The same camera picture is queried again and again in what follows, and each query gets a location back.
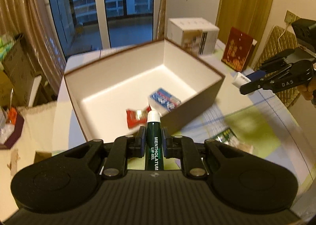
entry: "electrical outlet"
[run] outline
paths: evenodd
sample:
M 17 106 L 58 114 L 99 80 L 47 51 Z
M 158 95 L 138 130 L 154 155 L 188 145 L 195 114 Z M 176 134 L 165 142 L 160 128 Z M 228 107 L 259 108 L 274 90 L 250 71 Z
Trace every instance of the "electrical outlet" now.
M 293 14 L 291 11 L 287 11 L 284 22 L 286 22 L 287 24 L 292 24 L 292 22 L 295 22 L 298 19 L 299 17 L 297 15 Z

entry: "lip gel tube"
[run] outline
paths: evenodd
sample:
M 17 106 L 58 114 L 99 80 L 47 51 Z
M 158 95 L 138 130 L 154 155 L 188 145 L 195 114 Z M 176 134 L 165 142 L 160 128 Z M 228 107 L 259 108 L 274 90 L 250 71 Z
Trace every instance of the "lip gel tube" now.
M 151 110 L 147 116 L 145 170 L 163 170 L 160 115 L 156 110 Z

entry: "box lid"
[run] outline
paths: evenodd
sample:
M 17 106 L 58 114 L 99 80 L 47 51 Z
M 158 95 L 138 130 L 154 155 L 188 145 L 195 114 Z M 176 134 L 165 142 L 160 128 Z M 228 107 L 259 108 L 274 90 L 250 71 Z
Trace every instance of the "box lid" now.
M 204 18 L 170 18 L 170 22 L 182 30 L 218 30 L 218 27 Z

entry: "cardboard box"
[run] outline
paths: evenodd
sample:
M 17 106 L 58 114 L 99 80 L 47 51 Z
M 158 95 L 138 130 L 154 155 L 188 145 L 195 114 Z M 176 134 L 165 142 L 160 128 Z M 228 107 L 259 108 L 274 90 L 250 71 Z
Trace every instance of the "cardboard box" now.
M 214 52 L 219 28 L 203 18 L 170 18 L 167 38 L 195 55 Z
M 0 71 L 0 105 L 10 105 L 11 89 L 14 89 L 12 105 L 28 106 L 34 75 L 18 38 L 2 61 L 4 71 Z
M 64 75 L 79 125 L 87 141 L 113 142 L 132 134 L 126 109 L 144 109 L 147 97 L 159 88 L 182 104 L 161 118 L 170 133 L 207 110 L 225 76 L 169 40 L 122 50 Z

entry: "red snack packet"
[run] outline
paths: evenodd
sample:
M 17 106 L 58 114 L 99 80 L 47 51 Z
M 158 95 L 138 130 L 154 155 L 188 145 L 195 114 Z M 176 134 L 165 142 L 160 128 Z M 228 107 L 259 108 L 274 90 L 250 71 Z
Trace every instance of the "red snack packet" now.
M 136 127 L 140 124 L 146 124 L 147 123 L 147 115 L 148 112 L 151 111 L 150 106 L 147 107 L 145 110 L 131 110 L 127 109 L 127 127 L 129 129 Z
M 16 109 L 14 107 L 11 107 L 11 109 L 8 111 L 7 115 L 8 115 L 7 122 L 15 125 L 16 117 L 18 115 L 18 113 L 16 112 Z

